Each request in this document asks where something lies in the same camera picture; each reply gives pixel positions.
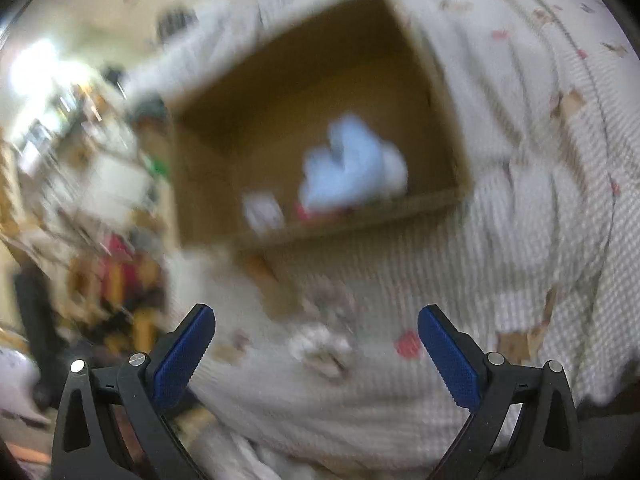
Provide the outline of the yellow wooden chair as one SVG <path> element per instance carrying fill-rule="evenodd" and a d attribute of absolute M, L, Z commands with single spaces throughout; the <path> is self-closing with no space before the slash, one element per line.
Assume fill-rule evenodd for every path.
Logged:
<path fill-rule="evenodd" d="M 160 263 L 118 234 L 104 252 L 70 259 L 66 276 L 68 318 L 88 341 L 109 352 L 149 353 L 160 334 L 165 277 Z"/>

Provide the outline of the clear plastic labelled bag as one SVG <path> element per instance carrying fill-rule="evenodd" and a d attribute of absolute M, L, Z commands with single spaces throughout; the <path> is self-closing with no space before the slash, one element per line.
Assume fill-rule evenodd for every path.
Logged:
<path fill-rule="evenodd" d="M 280 230 L 285 226 L 282 209 L 271 192 L 256 191 L 244 194 L 242 211 L 247 225 L 257 234 Z"/>

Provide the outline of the beige scrunchie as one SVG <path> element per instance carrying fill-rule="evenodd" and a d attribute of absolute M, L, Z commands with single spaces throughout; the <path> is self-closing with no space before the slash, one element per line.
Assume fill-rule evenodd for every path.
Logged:
<path fill-rule="evenodd" d="M 359 304 L 343 283 L 324 278 L 299 297 L 302 312 L 288 323 L 288 351 L 317 375 L 337 382 L 356 361 Z"/>

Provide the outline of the checkered dog print bedsheet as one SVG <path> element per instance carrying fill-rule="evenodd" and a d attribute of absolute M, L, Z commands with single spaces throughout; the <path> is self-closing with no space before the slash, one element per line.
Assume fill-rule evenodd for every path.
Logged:
<path fill-rule="evenodd" d="M 181 103 L 279 25 L 329 0 L 248 0 L 126 79 Z M 331 380 L 294 358 L 223 262 L 171 261 L 169 317 L 216 304 L 194 374 L 215 420 L 191 444 L 212 479 L 421 478 L 454 440 L 454 405 L 416 340 L 436 302 L 511 361 L 567 374 L 591 478 L 632 477 L 639 447 L 639 59 L 604 0 L 392 0 L 450 84 L 475 184 L 453 210 L 271 249 L 288 286 L 359 299 L 360 356 Z"/>

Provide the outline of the light blue fluffy cloth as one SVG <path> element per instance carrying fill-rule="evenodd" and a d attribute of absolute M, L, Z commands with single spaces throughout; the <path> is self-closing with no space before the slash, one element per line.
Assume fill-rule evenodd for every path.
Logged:
<path fill-rule="evenodd" d="M 328 143 L 309 150 L 298 201 L 305 214 L 329 214 L 403 196 L 409 171 L 396 145 L 354 114 L 329 124 Z"/>

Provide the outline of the open cardboard box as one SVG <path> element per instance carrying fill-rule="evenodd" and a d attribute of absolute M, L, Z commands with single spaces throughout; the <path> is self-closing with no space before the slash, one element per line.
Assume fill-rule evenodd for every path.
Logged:
<path fill-rule="evenodd" d="M 303 160 L 352 113 L 396 145 L 408 192 L 311 219 Z M 390 0 L 335 0 L 280 26 L 174 108 L 172 180 L 186 246 L 267 247 L 406 218 L 460 202 L 473 181 L 454 104 L 429 48 Z M 255 233 L 244 194 L 276 196 L 285 226 Z"/>

